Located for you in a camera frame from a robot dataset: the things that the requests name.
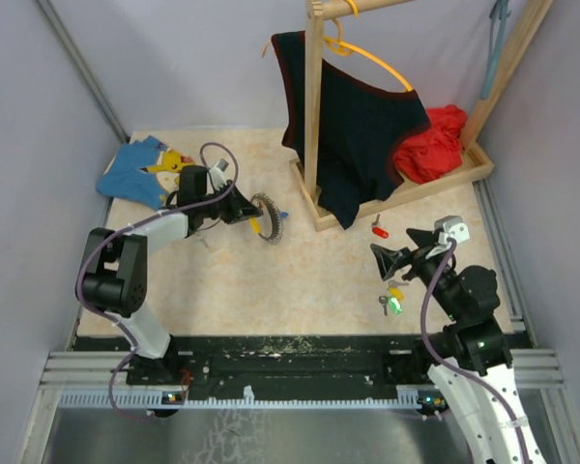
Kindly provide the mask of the large keyring with keys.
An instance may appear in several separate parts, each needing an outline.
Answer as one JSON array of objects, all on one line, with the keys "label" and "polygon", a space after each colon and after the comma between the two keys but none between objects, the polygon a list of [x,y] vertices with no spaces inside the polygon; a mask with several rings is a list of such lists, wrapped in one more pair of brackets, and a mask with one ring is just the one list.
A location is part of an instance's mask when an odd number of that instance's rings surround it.
[{"label": "large keyring with keys", "polygon": [[283,237],[284,214],[274,200],[264,192],[255,193],[251,203],[262,215],[252,218],[249,223],[252,231],[269,245],[278,245]]}]

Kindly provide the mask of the red tag key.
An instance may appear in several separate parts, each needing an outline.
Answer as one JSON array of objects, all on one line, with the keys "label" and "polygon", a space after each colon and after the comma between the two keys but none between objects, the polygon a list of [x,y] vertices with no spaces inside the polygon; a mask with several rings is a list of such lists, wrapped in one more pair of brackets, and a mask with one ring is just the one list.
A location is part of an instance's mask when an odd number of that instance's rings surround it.
[{"label": "red tag key", "polygon": [[389,237],[389,232],[380,224],[380,215],[377,215],[376,219],[371,223],[371,231],[374,235],[382,239],[387,239]]}]

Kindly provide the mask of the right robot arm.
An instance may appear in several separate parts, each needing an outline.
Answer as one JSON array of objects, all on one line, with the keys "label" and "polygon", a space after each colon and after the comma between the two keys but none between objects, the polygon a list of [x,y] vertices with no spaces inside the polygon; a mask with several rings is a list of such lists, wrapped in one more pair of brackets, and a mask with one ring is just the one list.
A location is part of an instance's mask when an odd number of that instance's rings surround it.
[{"label": "right robot arm", "polygon": [[431,231],[409,228],[415,248],[371,245],[384,281],[403,273],[425,286],[414,374],[433,383],[457,421],[476,463],[545,460],[522,405],[513,356],[494,316],[500,305],[494,271],[455,269],[456,248],[469,241],[461,217],[443,217]]}]

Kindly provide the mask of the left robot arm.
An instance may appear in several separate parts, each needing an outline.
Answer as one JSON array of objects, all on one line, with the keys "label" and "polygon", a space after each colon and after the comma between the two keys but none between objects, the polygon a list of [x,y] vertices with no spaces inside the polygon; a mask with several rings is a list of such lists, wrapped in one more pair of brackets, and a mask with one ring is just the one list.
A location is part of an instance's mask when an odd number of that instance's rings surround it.
[{"label": "left robot arm", "polygon": [[130,342],[133,362],[164,384],[175,381],[182,361],[172,335],[147,304],[149,256],[194,235],[207,219],[234,224],[262,211],[226,175],[228,163],[189,165],[180,173],[176,203],[151,217],[88,236],[75,293],[88,310],[116,324]]}]

